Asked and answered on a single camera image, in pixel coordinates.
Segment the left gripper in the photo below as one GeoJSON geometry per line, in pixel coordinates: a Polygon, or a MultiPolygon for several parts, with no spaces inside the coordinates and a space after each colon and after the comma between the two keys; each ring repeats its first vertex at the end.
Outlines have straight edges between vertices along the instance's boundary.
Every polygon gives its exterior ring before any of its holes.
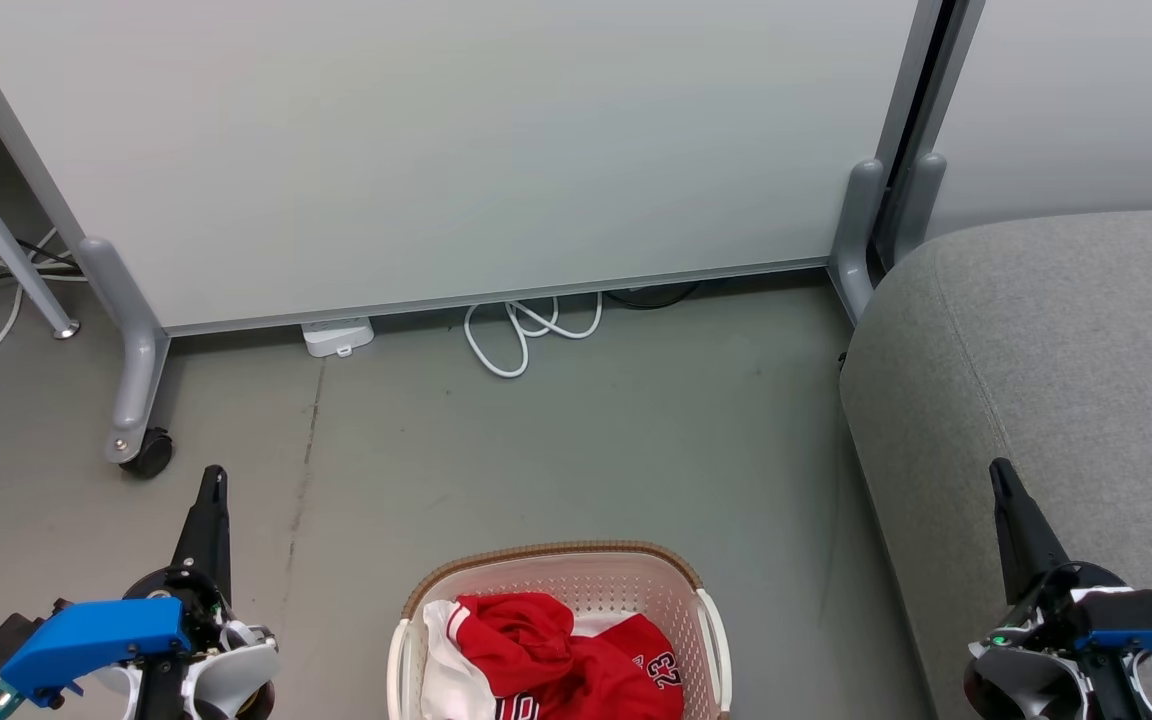
{"type": "Polygon", "coordinates": [[[243,623],[232,609],[227,470],[209,465],[189,507],[172,564],[147,574],[126,600],[180,602],[185,643],[162,652],[137,650],[96,670],[126,697],[119,720],[270,720],[280,670],[268,626],[243,623]]]}

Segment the grey partition foot with caster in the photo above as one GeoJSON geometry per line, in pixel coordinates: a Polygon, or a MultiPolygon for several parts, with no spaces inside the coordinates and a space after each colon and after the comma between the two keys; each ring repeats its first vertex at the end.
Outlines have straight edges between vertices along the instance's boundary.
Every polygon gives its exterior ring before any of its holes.
{"type": "Polygon", "coordinates": [[[76,256],[109,318],[122,334],[123,367],[111,411],[106,458],[129,475],[147,480],[169,464],[174,444],[168,430],[152,423],[157,388],[172,340],[134,282],[113,243],[83,238],[76,256]]]}

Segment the white laundry basket brown rim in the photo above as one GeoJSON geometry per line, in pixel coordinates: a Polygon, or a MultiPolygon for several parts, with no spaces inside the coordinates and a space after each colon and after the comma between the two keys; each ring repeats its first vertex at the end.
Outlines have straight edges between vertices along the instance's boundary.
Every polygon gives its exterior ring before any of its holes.
{"type": "Polygon", "coordinates": [[[721,612],[685,560],[647,541],[530,544],[447,562],[416,584],[387,660],[388,720],[420,720],[429,632],[422,606],[461,594],[541,592],[576,617],[641,612],[675,647],[684,720],[732,720],[732,653],[721,612]]]}

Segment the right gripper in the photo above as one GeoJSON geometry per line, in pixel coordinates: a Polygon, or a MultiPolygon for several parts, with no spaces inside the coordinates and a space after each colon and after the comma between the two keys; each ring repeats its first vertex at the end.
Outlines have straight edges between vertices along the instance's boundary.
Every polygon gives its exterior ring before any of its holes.
{"type": "Polygon", "coordinates": [[[990,464],[1005,619],[970,644],[963,692],[982,720],[1152,720],[1138,642],[1083,641],[1074,615],[1093,594],[1128,591],[1116,575],[1070,558],[1011,461],[990,464]]]}

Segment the grey fabric sofa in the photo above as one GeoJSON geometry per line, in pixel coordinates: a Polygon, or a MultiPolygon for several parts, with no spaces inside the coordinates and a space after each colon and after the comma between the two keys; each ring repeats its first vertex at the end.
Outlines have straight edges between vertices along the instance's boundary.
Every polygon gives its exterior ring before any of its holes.
{"type": "Polygon", "coordinates": [[[882,278],[841,400],[935,720],[1005,615],[990,464],[1075,560],[1152,585],[1152,211],[980,225],[882,278]]]}

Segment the narrow white partition panel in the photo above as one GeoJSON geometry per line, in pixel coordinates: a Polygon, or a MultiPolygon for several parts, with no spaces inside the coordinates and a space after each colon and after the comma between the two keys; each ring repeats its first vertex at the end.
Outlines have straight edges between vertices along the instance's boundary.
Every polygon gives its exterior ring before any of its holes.
{"type": "Polygon", "coordinates": [[[929,237],[1152,209],[1152,0],[986,0],[933,150],[929,237]]]}

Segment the red jersey black white lettering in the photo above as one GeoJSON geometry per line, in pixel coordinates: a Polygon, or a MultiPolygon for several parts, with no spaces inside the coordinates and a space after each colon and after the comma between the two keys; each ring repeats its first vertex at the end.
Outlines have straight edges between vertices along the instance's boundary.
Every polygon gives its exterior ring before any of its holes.
{"type": "Polygon", "coordinates": [[[498,697],[494,720],[682,720],[684,679],[664,632],[641,612],[573,620],[562,679],[498,697]]]}

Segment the large white partition panel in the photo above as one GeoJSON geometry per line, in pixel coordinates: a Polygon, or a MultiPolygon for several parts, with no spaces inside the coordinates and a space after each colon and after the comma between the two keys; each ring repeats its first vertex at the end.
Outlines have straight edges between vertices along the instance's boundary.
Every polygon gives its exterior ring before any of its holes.
{"type": "Polygon", "coordinates": [[[0,136],[157,323],[823,264],[927,0],[0,0],[0,136]]]}

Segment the white garment red stripes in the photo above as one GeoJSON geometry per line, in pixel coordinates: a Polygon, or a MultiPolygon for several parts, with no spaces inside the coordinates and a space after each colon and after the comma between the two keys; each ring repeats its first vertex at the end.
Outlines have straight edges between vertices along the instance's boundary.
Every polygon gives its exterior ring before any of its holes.
{"type": "Polygon", "coordinates": [[[497,720],[488,679],[462,651],[456,632],[470,611],[462,602],[426,602],[422,620],[429,651],[422,675],[422,720],[497,720]]]}

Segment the white power strip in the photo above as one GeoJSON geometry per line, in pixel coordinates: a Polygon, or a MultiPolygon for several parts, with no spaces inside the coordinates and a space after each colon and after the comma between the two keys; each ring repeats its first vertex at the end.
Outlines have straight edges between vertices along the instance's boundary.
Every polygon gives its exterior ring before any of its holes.
{"type": "Polygon", "coordinates": [[[312,357],[348,357],[356,348],[371,343],[376,338],[366,316],[328,323],[302,323],[300,328],[306,353],[312,357]]]}

